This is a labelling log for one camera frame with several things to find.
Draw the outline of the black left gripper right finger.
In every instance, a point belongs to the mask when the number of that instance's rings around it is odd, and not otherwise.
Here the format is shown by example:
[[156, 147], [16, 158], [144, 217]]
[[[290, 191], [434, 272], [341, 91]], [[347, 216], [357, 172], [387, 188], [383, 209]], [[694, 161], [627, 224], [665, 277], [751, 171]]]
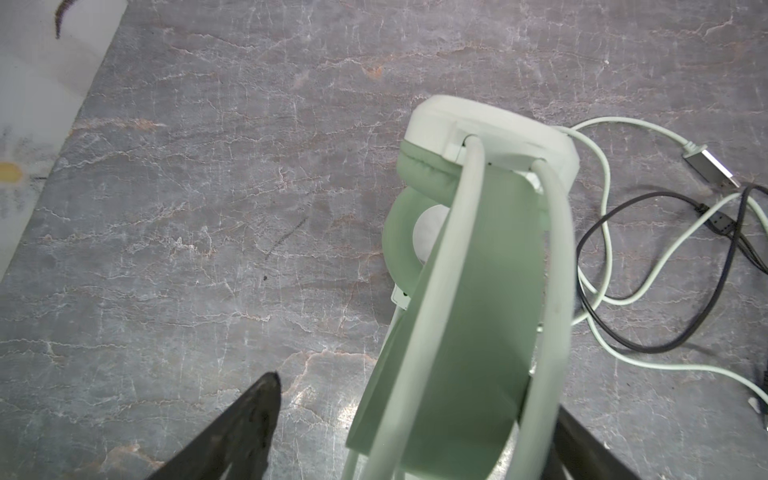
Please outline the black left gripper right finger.
[[603, 446], [560, 406], [542, 480], [639, 480], [639, 476]]

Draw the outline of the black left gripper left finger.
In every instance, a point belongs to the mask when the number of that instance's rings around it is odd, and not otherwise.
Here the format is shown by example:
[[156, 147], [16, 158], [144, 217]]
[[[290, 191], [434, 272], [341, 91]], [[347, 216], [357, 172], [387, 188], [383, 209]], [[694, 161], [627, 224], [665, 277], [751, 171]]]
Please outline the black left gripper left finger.
[[261, 479], [281, 409], [281, 380], [262, 375], [151, 479]]

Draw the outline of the mint green over-ear headphones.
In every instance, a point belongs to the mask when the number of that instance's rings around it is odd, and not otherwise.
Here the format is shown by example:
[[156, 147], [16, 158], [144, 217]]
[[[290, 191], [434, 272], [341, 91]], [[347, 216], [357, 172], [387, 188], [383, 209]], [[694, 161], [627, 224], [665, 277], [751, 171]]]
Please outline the mint green over-ear headphones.
[[562, 479], [554, 434], [576, 260], [559, 128], [450, 95], [401, 142], [382, 246], [396, 310], [346, 440], [346, 479]]

